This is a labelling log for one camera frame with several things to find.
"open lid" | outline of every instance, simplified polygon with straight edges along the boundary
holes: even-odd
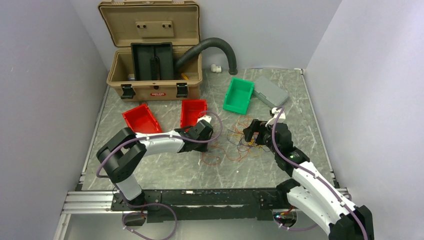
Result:
[[[192,46],[199,43],[199,5],[195,1],[103,1],[98,10],[116,47],[131,43]]]

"table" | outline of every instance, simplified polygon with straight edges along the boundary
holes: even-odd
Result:
[[[284,104],[286,120],[294,145],[307,154],[321,174],[331,181],[331,166],[328,161],[317,122],[308,97],[307,89],[300,70],[264,68],[239,69],[236,76],[227,72],[213,73],[203,70],[203,82],[200,86],[200,98],[207,100],[208,110],[218,113],[223,122],[223,132],[219,139],[209,147],[210,156],[199,152],[162,153],[144,157],[134,171],[138,183],[143,189],[220,189],[220,188],[274,188],[289,179],[280,170],[274,155],[264,149],[252,149],[240,161],[237,146],[227,139],[227,130],[232,125],[243,123],[245,117],[267,121],[270,108],[258,98],[252,96],[246,116],[223,110],[224,97],[232,77],[255,81],[264,76],[289,93]],[[96,170],[100,163],[96,158],[97,151],[119,130],[126,127],[122,113],[135,108],[138,102],[123,102],[114,89],[109,88],[102,114],[89,152],[85,179],[82,190],[112,190],[112,183],[105,178],[97,178]],[[181,101],[149,101],[147,102],[164,132],[180,127]],[[219,123],[212,119],[212,126],[217,131]],[[237,142],[237,136],[229,139]]]

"tan toolbox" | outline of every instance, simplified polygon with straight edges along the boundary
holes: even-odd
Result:
[[[131,43],[172,43],[174,59],[200,41],[199,5],[195,1],[104,1],[98,5],[113,44],[119,49],[107,76],[107,84],[125,102],[198,99],[202,82],[202,55],[178,72],[188,80],[129,80],[134,77]],[[177,98],[178,89],[188,91]]]

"red plastic tray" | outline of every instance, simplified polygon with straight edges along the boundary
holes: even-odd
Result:
[[[196,125],[198,118],[205,115],[201,112],[206,110],[208,110],[208,104],[205,99],[182,100],[180,127]]]
[[[129,111],[122,113],[126,124],[135,133],[158,134],[162,133],[161,126],[153,116],[146,104],[141,104]]]

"green plastic tray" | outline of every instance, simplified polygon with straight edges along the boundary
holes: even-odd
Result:
[[[225,95],[223,109],[245,115],[254,89],[252,81],[233,77]]]

